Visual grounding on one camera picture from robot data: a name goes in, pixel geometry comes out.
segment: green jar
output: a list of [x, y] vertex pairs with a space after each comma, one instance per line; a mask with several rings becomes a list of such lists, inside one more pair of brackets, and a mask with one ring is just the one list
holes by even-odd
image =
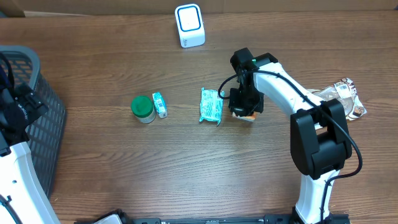
[[144, 123], [151, 123], [156, 118], [154, 104], [148, 96], [137, 96], [131, 102], [132, 113]]

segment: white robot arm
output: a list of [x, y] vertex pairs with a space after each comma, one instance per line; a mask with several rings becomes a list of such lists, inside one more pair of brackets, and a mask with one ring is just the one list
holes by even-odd
[[[352, 151], [348, 139], [335, 132], [336, 126], [330, 122], [338, 121], [336, 124], [348, 133], [343, 106], [337, 100], [325, 102], [303, 88], [269, 53], [253, 57], [247, 48], [241, 49], [231, 57], [231, 65], [236, 72], [233, 77], [239, 82], [239, 89], [232, 88], [227, 97], [233, 113], [237, 116], [262, 113], [264, 94], [290, 118], [290, 153], [302, 173], [293, 221], [307, 224], [330, 219], [328, 203], [333, 181], [329, 187], [325, 185], [339, 174]], [[325, 126], [328, 131], [317, 135], [315, 130]]]
[[10, 200], [0, 207], [1, 223], [60, 223], [37, 179], [27, 143], [13, 145], [10, 150], [0, 157], [0, 195]]
[[[300, 84], [298, 84], [292, 77], [290, 77], [282, 68], [280, 63], [268, 63], [260, 67], [262, 71], [279, 73], [288, 78], [302, 93], [307, 95], [308, 99], [317, 105], [320, 105], [322, 98], [310, 93]], [[290, 115], [296, 113], [298, 110], [309, 110], [313, 106], [303, 101], [303, 98], [285, 81], [273, 75], [254, 73], [254, 86], [258, 91], [270, 98], [289, 118]], [[315, 124], [315, 128], [322, 128], [319, 124]], [[313, 180], [309, 175], [301, 176], [300, 197], [295, 205], [295, 210], [304, 223], [318, 223], [320, 222], [320, 207], [325, 188], [325, 182], [336, 175], [339, 170], [332, 170], [326, 174], [322, 174], [317, 180]], [[329, 199], [332, 187], [328, 188], [326, 201], [324, 206], [324, 217], [328, 217], [330, 212], [328, 209]]]
[[28, 86], [19, 86], [11, 95], [9, 88], [14, 87], [4, 72], [0, 79], [7, 87], [0, 90], [0, 222], [58, 224], [37, 179], [25, 132], [48, 108]]

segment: wooden table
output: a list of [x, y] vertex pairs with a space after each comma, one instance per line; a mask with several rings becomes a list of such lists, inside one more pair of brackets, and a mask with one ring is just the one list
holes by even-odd
[[[233, 74], [249, 47], [272, 53], [307, 88], [354, 80], [368, 114], [349, 130], [359, 175], [335, 183], [334, 213], [353, 223], [398, 219], [398, 13], [204, 15], [206, 44], [181, 49], [174, 15], [0, 19], [0, 43], [25, 45], [67, 105], [52, 206], [71, 223], [115, 208], [132, 217], [240, 217], [290, 213], [300, 173], [289, 122], [265, 99], [255, 123], [199, 123], [200, 89]], [[230, 82], [225, 90], [237, 86]], [[160, 91], [169, 117], [141, 124], [131, 100]], [[342, 173], [357, 166], [356, 155]]]

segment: green lid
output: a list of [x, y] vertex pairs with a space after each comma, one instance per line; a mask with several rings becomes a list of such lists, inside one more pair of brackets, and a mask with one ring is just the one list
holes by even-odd
[[154, 104], [148, 96], [137, 96], [131, 102], [131, 110], [139, 118], [148, 117], [154, 110]]

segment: gray plastic basket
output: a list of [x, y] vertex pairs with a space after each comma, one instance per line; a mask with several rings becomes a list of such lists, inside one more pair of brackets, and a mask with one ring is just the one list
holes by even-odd
[[[49, 198], [53, 190], [55, 168], [67, 118], [65, 105], [40, 73], [40, 60], [32, 49], [0, 45], [0, 52], [11, 64], [15, 84], [28, 84], [49, 108], [47, 113], [26, 128], [37, 178]], [[8, 74], [2, 60], [0, 64]]]

